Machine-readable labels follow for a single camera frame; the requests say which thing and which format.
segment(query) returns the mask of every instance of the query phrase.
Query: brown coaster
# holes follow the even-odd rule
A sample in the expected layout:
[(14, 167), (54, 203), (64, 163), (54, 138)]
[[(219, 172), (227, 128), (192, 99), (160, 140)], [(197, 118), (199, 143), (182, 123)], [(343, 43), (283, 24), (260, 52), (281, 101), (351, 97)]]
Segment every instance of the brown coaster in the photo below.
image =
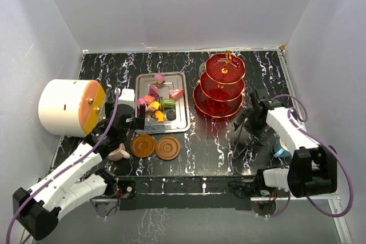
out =
[(163, 160), (172, 160), (179, 155), (181, 144), (174, 137), (163, 137), (156, 143), (155, 152)]
[(131, 151), (134, 156), (145, 158), (149, 157), (155, 150), (155, 139), (147, 134), (140, 134), (132, 139)]

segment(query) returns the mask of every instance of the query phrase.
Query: rectangular tray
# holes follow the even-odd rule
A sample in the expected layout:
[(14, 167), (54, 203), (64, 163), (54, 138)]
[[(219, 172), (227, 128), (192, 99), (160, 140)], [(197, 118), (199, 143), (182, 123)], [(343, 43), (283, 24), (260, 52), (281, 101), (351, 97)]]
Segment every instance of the rectangular tray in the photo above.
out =
[[(152, 117), (149, 112), (146, 113), (145, 129), (136, 130), (138, 134), (160, 134), (160, 133), (177, 133), (187, 131), (190, 127), (188, 98), (186, 95), (187, 86), (185, 75), (181, 72), (159, 73), (165, 76), (165, 83), (159, 90), (159, 95), (169, 98), (169, 90), (184, 89), (184, 95), (176, 101), (176, 119), (169, 121), (166, 119), (164, 123), (158, 122), (157, 118)], [(136, 100), (149, 94), (149, 87), (155, 81), (154, 74), (140, 74), (136, 78)], [(165, 115), (171, 109), (162, 111)]]

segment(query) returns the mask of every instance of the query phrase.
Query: red plate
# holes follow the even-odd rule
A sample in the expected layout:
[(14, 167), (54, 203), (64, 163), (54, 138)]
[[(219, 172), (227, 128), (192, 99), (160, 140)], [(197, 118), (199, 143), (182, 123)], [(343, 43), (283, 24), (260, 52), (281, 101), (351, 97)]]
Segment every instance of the red plate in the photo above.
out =
[(241, 79), (234, 84), (220, 84), (204, 73), (200, 79), (202, 91), (208, 97), (217, 101), (231, 101), (238, 98), (244, 90), (244, 81)]
[(201, 85), (198, 84), (193, 90), (193, 100), (201, 112), (219, 118), (235, 114), (242, 104), (243, 97), (240, 96), (232, 101), (217, 101), (205, 95)]
[(245, 75), (244, 62), (231, 54), (232, 61), (228, 63), (227, 73), (222, 69), (226, 62), (226, 53), (214, 54), (206, 61), (207, 75), (214, 81), (221, 84), (233, 84), (240, 81)]

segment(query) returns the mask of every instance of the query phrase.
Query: white cylindrical container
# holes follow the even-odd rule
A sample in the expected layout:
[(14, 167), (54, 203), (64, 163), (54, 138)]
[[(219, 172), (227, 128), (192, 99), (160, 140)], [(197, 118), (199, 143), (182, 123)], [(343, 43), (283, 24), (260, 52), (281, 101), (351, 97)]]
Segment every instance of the white cylindrical container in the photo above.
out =
[(54, 79), (39, 99), (39, 120), (52, 134), (85, 137), (98, 123), (104, 100), (95, 80)]

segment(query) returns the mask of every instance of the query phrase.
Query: black marble table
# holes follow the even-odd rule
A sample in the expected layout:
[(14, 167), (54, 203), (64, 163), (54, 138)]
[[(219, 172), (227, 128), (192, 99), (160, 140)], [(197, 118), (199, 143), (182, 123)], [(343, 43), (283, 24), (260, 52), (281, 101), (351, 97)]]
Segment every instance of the black marble table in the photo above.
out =
[[(163, 161), (154, 153), (139, 159), (132, 156), (118, 162), (104, 160), (98, 168), (105, 166), (119, 177), (238, 177), (255, 175), (257, 169), (268, 166), (287, 166), (285, 159), (273, 158), (272, 140), (265, 146), (251, 142), (250, 135), (242, 131), (238, 149), (249, 146), (236, 159), (233, 158), (234, 132), (232, 121), (217, 121), (203, 117), (194, 108), (193, 88), (198, 81), (198, 67), (214, 52), (170, 52), (170, 53), (115, 53), (86, 54), (83, 57), (79, 79), (96, 79), (101, 83), (110, 101), (115, 87), (135, 89), (139, 74), (181, 71), (186, 75), (190, 113), (190, 129), (185, 133), (155, 134), (156, 140), (166, 135), (177, 138), (182, 149), (172, 161)], [(289, 90), (276, 51), (234, 52), (246, 67), (244, 103), (249, 105), (249, 93), (257, 88), (266, 88), (270, 96), (288, 94)], [(125, 142), (128, 152), (131, 133)], [(62, 137), (52, 169), (60, 165), (80, 143), (79, 138)]]

